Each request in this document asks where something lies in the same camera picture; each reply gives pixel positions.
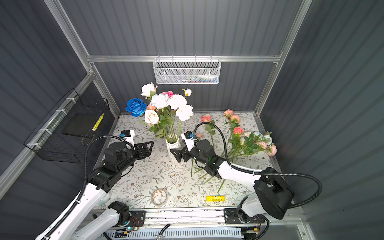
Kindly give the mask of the white ribbed ceramic vase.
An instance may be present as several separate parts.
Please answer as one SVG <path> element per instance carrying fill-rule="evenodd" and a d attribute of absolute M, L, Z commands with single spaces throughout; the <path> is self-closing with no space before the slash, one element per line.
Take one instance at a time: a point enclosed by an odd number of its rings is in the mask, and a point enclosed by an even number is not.
<path fill-rule="evenodd" d="M 176 166 L 179 162 L 177 160 L 177 153 L 176 150 L 181 149 L 181 143 L 180 140 L 177 139 L 175 143 L 169 143 L 167 142 L 167 150 L 168 150 L 168 155 L 170 157 L 171 163 Z"/>

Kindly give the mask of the pink roses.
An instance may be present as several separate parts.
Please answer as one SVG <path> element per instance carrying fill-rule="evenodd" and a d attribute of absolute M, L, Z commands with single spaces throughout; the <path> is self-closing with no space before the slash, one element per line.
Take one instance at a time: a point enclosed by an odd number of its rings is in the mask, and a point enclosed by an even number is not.
<path fill-rule="evenodd" d="M 141 95 L 148 100 L 141 116 L 150 126 L 149 131 L 156 137 L 164 138 L 170 144 L 178 141 L 182 122 L 189 120 L 193 107 L 188 104 L 187 98 L 193 93 L 191 89 L 183 89 L 183 94 L 174 94 L 172 91 L 157 93 L 157 86 L 153 83 L 142 86 Z"/>

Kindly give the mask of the blue rose stem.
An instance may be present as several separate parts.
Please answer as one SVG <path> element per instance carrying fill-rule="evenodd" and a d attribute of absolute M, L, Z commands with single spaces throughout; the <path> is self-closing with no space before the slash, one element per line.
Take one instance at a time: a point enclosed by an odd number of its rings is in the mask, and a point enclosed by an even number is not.
<path fill-rule="evenodd" d="M 134 117 L 141 117 L 145 113 L 147 106 L 141 99 L 130 99 L 125 110 Z"/>

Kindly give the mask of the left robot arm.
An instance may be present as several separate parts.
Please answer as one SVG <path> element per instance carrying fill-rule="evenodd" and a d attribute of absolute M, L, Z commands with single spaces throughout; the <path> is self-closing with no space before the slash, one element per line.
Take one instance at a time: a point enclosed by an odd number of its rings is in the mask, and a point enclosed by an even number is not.
<path fill-rule="evenodd" d="M 119 201 L 108 208 L 85 227 L 78 229 L 94 206 L 104 201 L 113 186 L 121 179 L 123 171 L 144 160 L 152 153 L 153 142 L 135 144 L 127 148 L 128 142 L 112 143 L 106 150 L 106 162 L 93 170 L 86 178 L 83 188 L 60 216 L 36 238 L 38 240 L 95 240 L 112 227 L 131 231 L 142 223 L 132 217 L 130 208 Z"/>

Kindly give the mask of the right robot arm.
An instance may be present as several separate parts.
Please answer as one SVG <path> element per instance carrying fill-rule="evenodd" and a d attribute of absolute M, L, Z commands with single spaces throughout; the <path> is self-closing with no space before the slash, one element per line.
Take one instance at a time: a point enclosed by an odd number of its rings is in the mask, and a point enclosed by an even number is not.
<path fill-rule="evenodd" d="M 212 177 L 231 180 L 252 188 L 255 193 L 244 197 L 236 208 L 235 216 L 242 223 L 248 223 L 255 216 L 262 214 L 281 220 L 294 197 L 294 191 L 282 176 L 265 175 L 275 173 L 275 169 L 268 167 L 263 171 L 242 172 L 240 166 L 232 165 L 225 158 L 216 155 L 213 146 L 207 140 L 188 144 L 181 150 L 174 149 L 170 152 L 179 163 L 195 160 L 203 164 L 203 170 Z"/>

